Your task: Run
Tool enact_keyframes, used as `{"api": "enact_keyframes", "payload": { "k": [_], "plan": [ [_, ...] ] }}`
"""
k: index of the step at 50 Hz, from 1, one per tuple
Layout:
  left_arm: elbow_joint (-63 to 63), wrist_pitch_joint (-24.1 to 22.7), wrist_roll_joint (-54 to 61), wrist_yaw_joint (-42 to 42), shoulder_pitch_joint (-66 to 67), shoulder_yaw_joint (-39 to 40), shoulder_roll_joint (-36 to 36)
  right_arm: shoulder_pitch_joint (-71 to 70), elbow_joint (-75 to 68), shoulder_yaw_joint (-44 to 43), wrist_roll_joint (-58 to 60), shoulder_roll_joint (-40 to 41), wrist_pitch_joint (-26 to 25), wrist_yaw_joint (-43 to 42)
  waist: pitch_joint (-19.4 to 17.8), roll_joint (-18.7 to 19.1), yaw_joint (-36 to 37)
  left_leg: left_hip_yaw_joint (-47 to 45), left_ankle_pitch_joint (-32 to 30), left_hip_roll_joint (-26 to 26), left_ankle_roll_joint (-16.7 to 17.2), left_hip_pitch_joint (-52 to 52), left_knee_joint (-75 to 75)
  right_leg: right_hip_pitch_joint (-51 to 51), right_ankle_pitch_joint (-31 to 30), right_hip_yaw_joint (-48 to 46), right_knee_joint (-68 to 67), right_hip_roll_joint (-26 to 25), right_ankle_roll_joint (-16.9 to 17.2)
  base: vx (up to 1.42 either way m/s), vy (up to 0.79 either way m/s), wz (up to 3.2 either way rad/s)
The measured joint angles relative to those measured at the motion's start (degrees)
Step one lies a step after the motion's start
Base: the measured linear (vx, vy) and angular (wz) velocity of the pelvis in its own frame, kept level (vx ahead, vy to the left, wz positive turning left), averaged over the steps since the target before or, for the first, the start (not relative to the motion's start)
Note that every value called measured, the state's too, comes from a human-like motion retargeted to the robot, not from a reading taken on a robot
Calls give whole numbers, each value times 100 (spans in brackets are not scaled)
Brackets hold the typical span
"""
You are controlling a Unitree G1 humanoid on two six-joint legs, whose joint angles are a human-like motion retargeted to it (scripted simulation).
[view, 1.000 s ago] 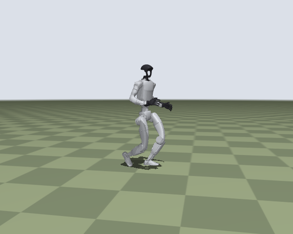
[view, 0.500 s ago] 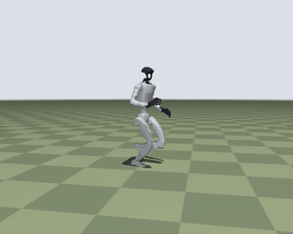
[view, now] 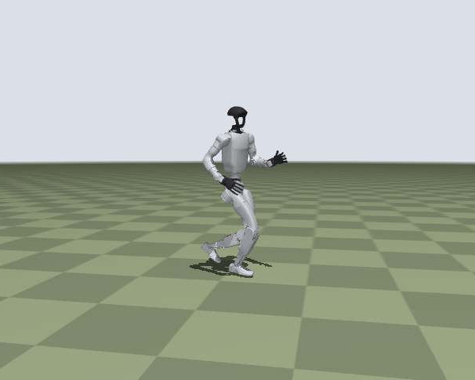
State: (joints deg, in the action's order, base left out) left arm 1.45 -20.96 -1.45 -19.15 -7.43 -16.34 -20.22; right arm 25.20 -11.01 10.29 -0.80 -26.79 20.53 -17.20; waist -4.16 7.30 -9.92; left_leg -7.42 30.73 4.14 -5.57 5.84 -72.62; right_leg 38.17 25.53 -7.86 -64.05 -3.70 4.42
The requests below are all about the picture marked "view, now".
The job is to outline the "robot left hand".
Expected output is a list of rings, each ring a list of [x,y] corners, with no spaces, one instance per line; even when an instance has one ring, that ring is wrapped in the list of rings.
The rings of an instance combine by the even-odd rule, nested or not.
[[[287,160],[287,158],[283,158],[283,157],[286,157],[286,155],[282,156],[282,154],[284,154],[284,152],[282,152],[281,154],[278,154],[278,153],[279,153],[279,151],[277,150],[275,156],[273,158],[268,159],[267,162],[271,161],[273,166],[275,166],[276,164],[282,164],[284,162],[287,163],[287,161],[284,161],[284,160]]]

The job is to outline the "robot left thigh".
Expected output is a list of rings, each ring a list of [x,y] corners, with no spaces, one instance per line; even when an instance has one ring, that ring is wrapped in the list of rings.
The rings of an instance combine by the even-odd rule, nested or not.
[[[254,202],[253,202],[253,197],[252,197],[252,194],[250,192],[250,190],[248,189],[244,189],[243,190],[243,196],[246,198],[246,200],[249,202],[249,205],[251,206],[251,208],[253,209],[253,212],[255,214],[255,206],[254,206]],[[244,229],[240,229],[238,232],[237,232],[237,238],[239,241],[241,241],[241,238],[245,232],[245,228],[247,227],[247,223],[242,219],[243,223],[244,223]]]

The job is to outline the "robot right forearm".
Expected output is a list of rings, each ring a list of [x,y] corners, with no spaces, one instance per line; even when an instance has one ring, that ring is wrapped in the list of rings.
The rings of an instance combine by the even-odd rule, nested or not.
[[[203,159],[203,164],[205,169],[213,176],[214,180],[222,183],[222,180],[225,177],[223,177],[222,174],[219,173],[219,171],[216,169],[216,166],[211,163],[211,159],[209,157],[205,157]]]

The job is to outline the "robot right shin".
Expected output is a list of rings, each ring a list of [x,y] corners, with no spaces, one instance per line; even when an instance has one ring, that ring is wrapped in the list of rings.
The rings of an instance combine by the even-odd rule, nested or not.
[[[247,227],[241,238],[240,245],[238,246],[239,250],[238,250],[237,258],[234,261],[234,267],[238,267],[239,265],[241,265],[241,263],[245,260],[245,258],[251,252],[253,246],[256,244],[257,239],[260,235],[257,235],[256,238],[254,238],[254,236],[255,236],[255,230],[253,230],[250,227]]]

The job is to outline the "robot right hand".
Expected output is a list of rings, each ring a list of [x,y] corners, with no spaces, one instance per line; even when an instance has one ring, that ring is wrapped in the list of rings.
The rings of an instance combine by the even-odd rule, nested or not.
[[[223,177],[225,177],[225,176],[223,176]],[[238,196],[238,194],[237,194],[236,192],[239,192],[239,191],[238,191],[236,188],[238,188],[238,189],[240,189],[240,190],[242,190],[242,191],[243,191],[243,189],[239,188],[237,185],[242,186],[242,187],[244,187],[244,186],[241,185],[241,184],[239,184],[239,183],[237,183],[237,182],[235,182],[235,181],[241,181],[241,179],[238,179],[238,178],[232,178],[232,179],[230,178],[230,179],[229,179],[228,177],[225,177],[225,178],[222,180],[222,183],[221,183],[221,182],[219,182],[219,183],[222,184],[222,185],[224,185],[224,186],[226,186],[226,188],[227,188],[228,190],[230,190],[233,194],[235,194],[235,195]],[[235,184],[237,184],[237,185],[235,185]],[[235,188],[234,188],[234,187],[235,187]],[[234,192],[232,189],[233,189],[234,191],[236,191],[236,192]],[[241,193],[241,192],[239,192],[239,193]]]

